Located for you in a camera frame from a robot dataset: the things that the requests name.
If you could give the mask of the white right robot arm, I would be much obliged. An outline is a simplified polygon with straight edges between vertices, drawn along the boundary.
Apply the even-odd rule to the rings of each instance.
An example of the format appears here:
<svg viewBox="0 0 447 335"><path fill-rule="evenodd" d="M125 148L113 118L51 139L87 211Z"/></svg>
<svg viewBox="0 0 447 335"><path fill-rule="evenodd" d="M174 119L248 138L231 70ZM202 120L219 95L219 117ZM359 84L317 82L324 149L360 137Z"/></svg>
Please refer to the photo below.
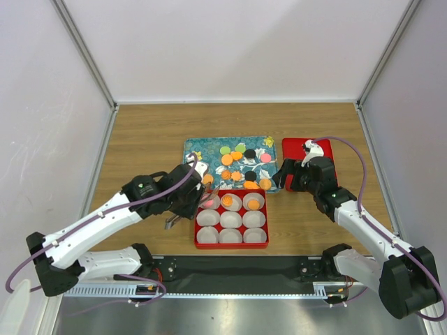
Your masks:
<svg viewBox="0 0 447 335"><path fill-rule="evenodd" d="M371 253L372 257L366 258L348 246L332 248L333 256L321 263L327 279L336 281L343 275L356 279L376 292L397 319L446 302L433 254L402 241L363 209L354 194L339 186L330 158L287 158L272 179L279 188L288 184L292 191L310 193L321 213L348 230Z"/></svg>

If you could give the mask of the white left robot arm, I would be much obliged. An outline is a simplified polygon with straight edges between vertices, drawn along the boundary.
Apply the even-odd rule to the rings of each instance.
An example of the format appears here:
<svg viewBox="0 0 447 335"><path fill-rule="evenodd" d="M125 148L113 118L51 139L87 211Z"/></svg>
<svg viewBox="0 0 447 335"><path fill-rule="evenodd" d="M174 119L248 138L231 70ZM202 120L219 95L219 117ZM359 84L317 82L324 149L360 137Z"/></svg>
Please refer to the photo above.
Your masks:
<svg viewBox="0 0 447 335"><path fill-rule="evenodd" d="M205 192L209 167L203 162L180 164L171 172L138 175L97 210L52 234L35 232L27 246L47 297L67 292L83 280L127 276L149 278L154 261L146 245L134 243L117 251L91 248L120 230L166 211L192 219Z"/></svg>

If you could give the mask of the orange plain oval cookie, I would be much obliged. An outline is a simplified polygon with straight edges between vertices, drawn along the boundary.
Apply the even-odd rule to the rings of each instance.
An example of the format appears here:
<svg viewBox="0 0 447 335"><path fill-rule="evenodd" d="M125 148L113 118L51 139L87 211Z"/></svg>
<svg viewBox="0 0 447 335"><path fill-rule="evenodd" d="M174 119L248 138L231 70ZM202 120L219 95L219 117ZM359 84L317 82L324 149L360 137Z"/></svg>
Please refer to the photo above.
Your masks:
<svg viewBox="0 0 447 335"><path fill-rule="evenodd" d="M259 210L261 208L260 202L258 200L256 200L256 199L250 199L247 202L247 208L249 210L253 210L253 211Z"/></svg>

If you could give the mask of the metal tongs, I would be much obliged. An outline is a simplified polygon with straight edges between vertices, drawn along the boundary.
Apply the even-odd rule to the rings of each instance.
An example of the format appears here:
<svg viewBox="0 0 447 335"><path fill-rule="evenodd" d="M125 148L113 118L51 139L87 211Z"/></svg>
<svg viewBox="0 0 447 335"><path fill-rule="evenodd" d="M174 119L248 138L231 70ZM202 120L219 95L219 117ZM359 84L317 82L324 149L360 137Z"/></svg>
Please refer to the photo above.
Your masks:
<svg viewBox="0 0 447 335"><path fill-rule="evenodd" d="M194 198L188 195L185 200L180 200L178 203L175 203L171 208L172 216L165 221L165 229L169 230L173 228L183 218L188 220L195 218L199 207L207 201L213 200L218 192L219 187L215 189L204 188L202 193L196 193Z"/></svg>

